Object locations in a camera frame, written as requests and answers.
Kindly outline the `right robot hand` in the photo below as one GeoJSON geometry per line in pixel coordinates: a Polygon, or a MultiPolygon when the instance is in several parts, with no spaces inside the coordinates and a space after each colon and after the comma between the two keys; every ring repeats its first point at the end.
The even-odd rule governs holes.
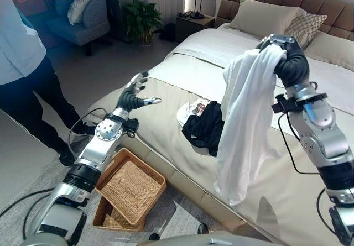
{"type": "Polygon", "coordinates": [[[278,45],[287,52],[286,58],[281,59],[274,69],[274,73],[281,79],[285,88],[307,82],[309,80],[310,69],[304,52],[293,36],[282,34],[271,34],[265,37],[256,46],[261,52],[268,45],[278,45]]]}

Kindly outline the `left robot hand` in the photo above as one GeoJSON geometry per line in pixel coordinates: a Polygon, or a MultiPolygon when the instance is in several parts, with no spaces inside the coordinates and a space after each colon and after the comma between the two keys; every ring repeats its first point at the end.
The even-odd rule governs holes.
{"type": "Polygon", "coordinates": [[[161,98],[139,98],[137,94],[145,89],[144,83],[147,82],[148,72],[143,71],[134,75],[131,80],[127,83],[124,90],[122,91],[118,102],[117,108],[122,108],[127,112],[133,109],[141,108],[147,105],[158,104],[162,102],[161,98]]]}

